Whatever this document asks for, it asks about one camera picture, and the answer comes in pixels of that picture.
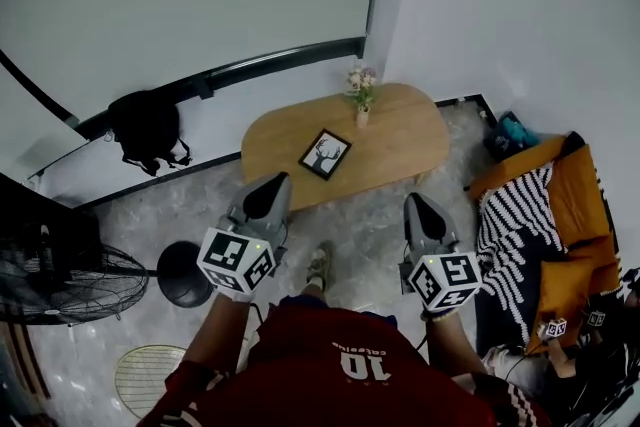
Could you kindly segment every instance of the marble floor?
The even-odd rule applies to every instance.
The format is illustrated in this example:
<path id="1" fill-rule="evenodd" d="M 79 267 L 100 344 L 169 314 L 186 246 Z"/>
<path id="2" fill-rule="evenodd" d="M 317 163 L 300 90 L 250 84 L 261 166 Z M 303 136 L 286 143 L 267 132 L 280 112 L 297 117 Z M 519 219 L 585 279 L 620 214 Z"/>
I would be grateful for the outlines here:
<path id="1" fill-rule="evenodd" d="M 447 161 L 418 190 L 443 206 L 454 218 L 462 250 L 475 246 L 476 214 L 463 186 L 489 165 L 482 147 L 487 130 L 475 103 L 441 109 L 450 135 Z M 240 162 L 206 169 L 105 203 L 95 208 L 102 240 L 149 268 L 163 249 L 177 240 L 200 244 L 206 228 L 215 226 L 234 191 L 241 186 Z M 397 265 L 405 246 L 402 205 L 415 190 L 405 180 L 296 214 L 289 226 L 288 252 L 275 278 L 260 285 L 256 303 L 266 313 L 269 302 L 295 294 L 304 285 L 314 247 L 323 239 L 337 245 L 335 284 L 327 293 L 333 306 L 396 315 L 401 332 L 416 345 L 424 335 L 416 294 L 402 296 Z M 180 309 L 161 294 L 151 279 L 144 297 L 121 315 L 67 326 L 30 328 L 35 351 L 53 398 L 49 414 L 64 427 L 135 425 L 137 419 L 118 399 L 114 368 L 129 350 L 149 344 L 187 347 L 209 302 Z M 475 339 L 472 303 L 463 322 Z M 252 311 L 247 337 L 257 327 Z"/>

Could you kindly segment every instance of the picture frame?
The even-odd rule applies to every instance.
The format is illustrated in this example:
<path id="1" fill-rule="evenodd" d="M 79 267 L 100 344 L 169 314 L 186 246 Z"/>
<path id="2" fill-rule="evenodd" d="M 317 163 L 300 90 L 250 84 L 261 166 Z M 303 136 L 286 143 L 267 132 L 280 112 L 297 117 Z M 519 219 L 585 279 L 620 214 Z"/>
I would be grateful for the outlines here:
<path id="1" fill-rule="evenodd" d="M 323 128 L 302 154 L 298 164 L 320 178 L 329 180 L 350 148 L 350 142 Z"/>

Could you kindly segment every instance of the sneaker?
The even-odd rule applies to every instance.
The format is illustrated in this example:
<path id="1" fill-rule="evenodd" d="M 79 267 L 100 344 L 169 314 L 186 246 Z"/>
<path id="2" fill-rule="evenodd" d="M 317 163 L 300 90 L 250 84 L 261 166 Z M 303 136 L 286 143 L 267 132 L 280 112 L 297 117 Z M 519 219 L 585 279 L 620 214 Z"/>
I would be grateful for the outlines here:
<path id="1" fill-rule="evenodd" d="M 335 244 L 330 240 L 325 240 L 318 245 L 318 248 L 311 255 L 311 263 L 307 271 L 307 283 L 313 278 L 322 280 L 322 290 L 329 288 L 329 270 L 331 260 L 335 254 Z"/>

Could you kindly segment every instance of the wooden coffee table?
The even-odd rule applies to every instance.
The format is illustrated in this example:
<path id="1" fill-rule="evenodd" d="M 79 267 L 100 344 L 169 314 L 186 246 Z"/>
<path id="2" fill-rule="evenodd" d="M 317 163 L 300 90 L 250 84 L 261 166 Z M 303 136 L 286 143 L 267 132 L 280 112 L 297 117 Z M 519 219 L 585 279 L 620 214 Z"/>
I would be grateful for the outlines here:
<path id="1" fill-rule="evenodd" d="M 431 98 L 414 87 L 380 86 L 368 126 L 358 129 L 355 118 L 355 105 L 341 94 L 261 116 L 242 141 L 245 181 L 286 171 L 293 211 L 420 176 L 447 158 L 447 126 Z M 323 128 L 352 143 L 328 181 L 298 164 Z"/>

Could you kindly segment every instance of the orange sofa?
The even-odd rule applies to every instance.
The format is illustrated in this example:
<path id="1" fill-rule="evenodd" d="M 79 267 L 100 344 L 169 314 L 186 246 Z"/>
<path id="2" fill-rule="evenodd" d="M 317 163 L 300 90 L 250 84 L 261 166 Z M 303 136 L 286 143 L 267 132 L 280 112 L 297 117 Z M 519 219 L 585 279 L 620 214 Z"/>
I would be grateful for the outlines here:
<path id="1" fill-rule="evenodd" d="M 501 187 L 533 169 L 553 163 L 547 190 L 556 227 L 569 249 L 566 262 L 542 262 L 540 299 L 527 351 L 546 350 L 538 339 L 540 321 L 567 320 L 563 346 L 576 343 L 582 325 L 582 311 L 593 294 L 614 293 L 620 287 L 619 262 L 598 186 L 591 152 L 584 145 L 566 154 L 564 136 L 554 137 L 493 166 L 474 181 L 471 198 L 479 201 L 490 189 Z"/>

